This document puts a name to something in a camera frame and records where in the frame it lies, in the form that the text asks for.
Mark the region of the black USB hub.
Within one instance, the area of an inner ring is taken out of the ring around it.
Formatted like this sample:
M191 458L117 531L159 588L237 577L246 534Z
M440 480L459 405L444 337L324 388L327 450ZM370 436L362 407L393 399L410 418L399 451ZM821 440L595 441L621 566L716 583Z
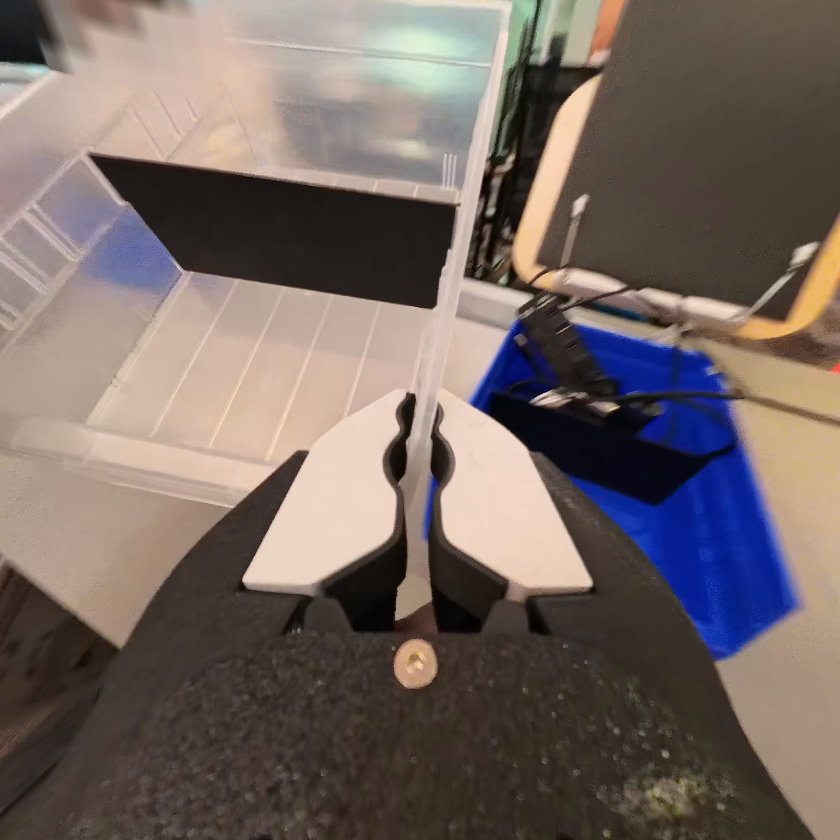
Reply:
M541 290L518 310L519 342L536 360L537 369L551 373L566 391L611 400L617 382L607 376L567 316L570 310L557 295Z

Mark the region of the clear plastic bin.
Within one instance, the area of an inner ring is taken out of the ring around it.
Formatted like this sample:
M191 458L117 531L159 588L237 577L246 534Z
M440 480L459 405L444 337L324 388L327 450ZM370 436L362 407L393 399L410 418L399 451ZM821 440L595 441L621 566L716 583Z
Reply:
M389 392L408 498L477 215L506 2L36 2L2 63L2 449L232 507ZM437 305L195 274L89 155L456 207Z

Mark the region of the blue plastic bin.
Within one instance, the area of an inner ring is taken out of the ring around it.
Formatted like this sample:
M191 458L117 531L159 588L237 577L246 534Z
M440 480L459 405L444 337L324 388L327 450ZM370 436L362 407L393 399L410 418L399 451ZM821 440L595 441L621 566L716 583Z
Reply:
M511 329L465 400L487 415L496 392L533 406L529 400L548 390L549 373L537 369L519 334L518 325ZM635 628L655 642L675 637L665 618L675 608L655 605L655 595L643 593L643 579L652 576L665 586L667 603L679 601L710 656L727 658L791 613L796 597L732 410L723 399L722 379L700 353L681 351L674 369L672 352L662 345L588 327L579 328L579 334L619 385L620 396L676 394L641 430L605 419L588 421L691 454L734 440L737 447L659 505L565 475L543 455L530 452L594 588L583 595L535 597L528 603L528 617L539 631L550 633L552 625L562 622L561 612L580 605L586 612L592 605L590 620L602 615L609 640L628 639Z

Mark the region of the grey desk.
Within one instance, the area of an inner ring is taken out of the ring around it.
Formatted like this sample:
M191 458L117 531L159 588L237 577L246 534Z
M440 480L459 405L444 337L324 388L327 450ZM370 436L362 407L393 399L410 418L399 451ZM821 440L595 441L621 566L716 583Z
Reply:
M718 666L743 729L816 838L838 838L838 374L714 339L801 606ZM2 554L115 644L222 508L2 455Z

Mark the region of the black bin divider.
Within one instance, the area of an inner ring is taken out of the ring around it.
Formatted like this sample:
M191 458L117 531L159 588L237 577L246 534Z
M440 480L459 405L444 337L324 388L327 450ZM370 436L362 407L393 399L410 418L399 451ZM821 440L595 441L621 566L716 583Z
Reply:
M526 448L565 475L659 505L715 459L733 453L737 441L704 454L649 442L569 413L531 406L496 392L488 414Z
M91 153L179 267L432 310L456 207Z

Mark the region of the black tablet tan frame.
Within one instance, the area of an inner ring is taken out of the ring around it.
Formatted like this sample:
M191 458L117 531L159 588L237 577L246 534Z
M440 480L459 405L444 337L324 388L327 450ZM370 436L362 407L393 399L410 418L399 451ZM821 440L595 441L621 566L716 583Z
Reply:
M811 327L838 291L839 3L628 2L605 68L560 108L513 248L553 291L570 264L632 288L749 306L822 245L744 340Z

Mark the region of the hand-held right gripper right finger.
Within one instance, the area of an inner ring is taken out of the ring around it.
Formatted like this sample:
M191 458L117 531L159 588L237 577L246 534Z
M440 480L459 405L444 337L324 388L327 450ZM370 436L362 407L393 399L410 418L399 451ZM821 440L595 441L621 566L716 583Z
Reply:
M476 632L494 608L594 588L525 444L460 397L438 393L428 568L443 632Z

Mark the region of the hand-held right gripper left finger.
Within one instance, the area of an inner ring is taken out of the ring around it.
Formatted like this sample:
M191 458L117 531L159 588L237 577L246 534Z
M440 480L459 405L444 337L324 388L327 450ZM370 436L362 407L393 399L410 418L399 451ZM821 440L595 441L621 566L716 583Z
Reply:
M246 590L333 599L363 630L393 625L413 417L414 395L396 390L316 441L244 573Z

